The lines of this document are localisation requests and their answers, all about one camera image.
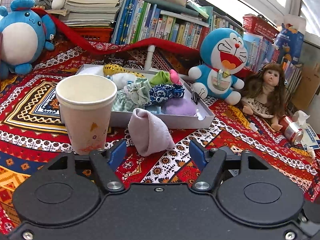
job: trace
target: doll hair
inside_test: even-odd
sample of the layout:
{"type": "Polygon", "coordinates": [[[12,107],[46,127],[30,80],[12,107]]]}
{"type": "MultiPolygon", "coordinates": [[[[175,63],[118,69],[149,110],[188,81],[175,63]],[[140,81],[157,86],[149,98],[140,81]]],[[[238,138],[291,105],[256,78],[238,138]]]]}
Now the doll hair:
{"type": "Polygon", "coordinates": [[[270,113],[281,117],[284,115],[284,91],[285,78],[284,71],[281,65],[276,63],[268,63],[256,74],[246,77],[244,87],[240,93],[242,97],[256,98],[262,94],[263,76],[267,70],[275,70],[279,73],[279,83],[272,92],[268,94],[267,103],[265,106],[270,113]]]}

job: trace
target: cup rim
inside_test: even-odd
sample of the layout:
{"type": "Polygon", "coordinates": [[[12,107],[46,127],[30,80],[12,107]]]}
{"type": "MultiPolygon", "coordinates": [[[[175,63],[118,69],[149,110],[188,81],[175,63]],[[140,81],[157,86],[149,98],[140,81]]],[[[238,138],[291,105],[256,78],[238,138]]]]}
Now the cup rim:
{"type": "Polygon", "coordinates": [[[76,74],[76,75],[72,75],[72,76],[69,76],[69,77],[66,77],[66,78],[62,79],[56,86],[56,97],[60,98],[64,102],[66,102],[68,104],[72,104],[72,105],[96,105],[96,104],[104,103],[104,102],[106,102],[108,100],[111,100],[113,97],[115,97],[116,93],[117,93],[117,86],[112,80],[110,80],[110,79],[108,79],[108,78],[106,78],[104,76],[95,75],[95,74],[76,74]],[[65,80],[67,80],[67,79],[74,78],[75,76],[97,76],[97,77],[100,77],[100,78],[104,78],[104,79],[108,80],[108,82],[111,82],[113,84],[115,90],[109,97],[101,99],[101,100],[97,100],[97,101],[92,101],[92,102],[74,101],[74,100],[67,99],[62,95],[58,95],[57,91],[58,91],[58,88],[61,85],[61,83],[64,82],[65,80]]]}

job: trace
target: white pipe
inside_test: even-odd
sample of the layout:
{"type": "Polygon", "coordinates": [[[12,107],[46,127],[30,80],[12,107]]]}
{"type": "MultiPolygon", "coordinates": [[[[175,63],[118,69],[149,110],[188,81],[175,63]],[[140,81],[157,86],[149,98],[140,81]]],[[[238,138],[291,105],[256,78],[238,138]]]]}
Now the white pipe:
{"type": "Polygon", "coordinates": [[[152,65],[152,57],[153,57],[153,53],[155,52],[155,45],[149,45],[148,47],[148,53],[147,53],[147,58],[146,61],[144,62],[144,70],[149,70],[151,68],[152,65]]]}

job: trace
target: red basket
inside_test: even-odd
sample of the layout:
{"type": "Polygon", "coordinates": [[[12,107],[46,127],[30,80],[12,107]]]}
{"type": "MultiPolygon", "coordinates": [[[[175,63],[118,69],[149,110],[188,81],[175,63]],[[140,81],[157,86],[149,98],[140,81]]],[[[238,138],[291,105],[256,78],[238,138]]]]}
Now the red basket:
{"type": "Polygon", "coordinates": [[[110,42],[113,28],[110,27],[77,27],[72,28],[88,41],[110,42]]]}
{"type": "Polygon", "coordinates": [[[249,33],[261,35],[272,43],[275,42],[279,33],[277,29],[264,20],[264,17],[254,15],[243,16],[243,28],[249,33]]]}

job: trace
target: patterned tablecloth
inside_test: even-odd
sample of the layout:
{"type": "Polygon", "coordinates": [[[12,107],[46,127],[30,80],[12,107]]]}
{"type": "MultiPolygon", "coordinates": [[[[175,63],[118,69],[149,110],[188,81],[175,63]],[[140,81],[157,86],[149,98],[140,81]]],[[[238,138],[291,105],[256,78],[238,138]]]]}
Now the patterned tablecloth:
{"type": "MultiPolygon", "coordinates": [[[[63,78],[73,75],[82,64],[97,58],[79,47],[57,44],[56,50],[42,57],[31,74],[11,76],[1,83],[0,91],[0,231],[8,233],[20,223],[12,206],[14,190],[59,152],[71,149],[66,127],[59,118],[55,86],[63,78]]],[[[143,64],[145,50],[118,53],[114,57],[139,61],[143,64]]],[[[153,67],[185,72],[191,61],[162,50],[156,50],[153,67]]],[[[274,132],[256,116],[245,116],[235,106],[228,106],[216,98],[207,98],[207,106],[215,113],[209,129],[170,130],[176,147],[171,151],[141,157],[130,139],[128,130],[113,128],[106,146],[121,138],[127,141],[126,160],[116,171],[128,187],[132,182],[187,182],[192,184],[199,170],[191,161],[188,144],[196,139],[203,146],[229,146],[234,152],[249,149],[265,159],[314,200],[320,190],[319,155],[313,160],[301,148],[290,148],[284,136],[274,132]],[[254,122],[258,132],[248,125],[254,122]]],[[[91,171],[81,171],[90,179],[91,171]]]]}

